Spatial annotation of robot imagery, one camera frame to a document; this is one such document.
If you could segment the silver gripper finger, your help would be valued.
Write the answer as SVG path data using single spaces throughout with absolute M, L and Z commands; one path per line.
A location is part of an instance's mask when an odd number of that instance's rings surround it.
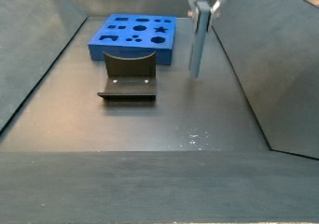
M 196 0 L 188 0 L 188 6 L 189 6 L 188 17 L 193 18 L 196 15 Z
M 211 26 L 214 25 L 214 21 L 216 20 L 216 18 L 220 16 L 220 8 L 224 3 L 226 0 L 216 0 L 216 2 L 211 7 L 211 19 L 210 19 Z

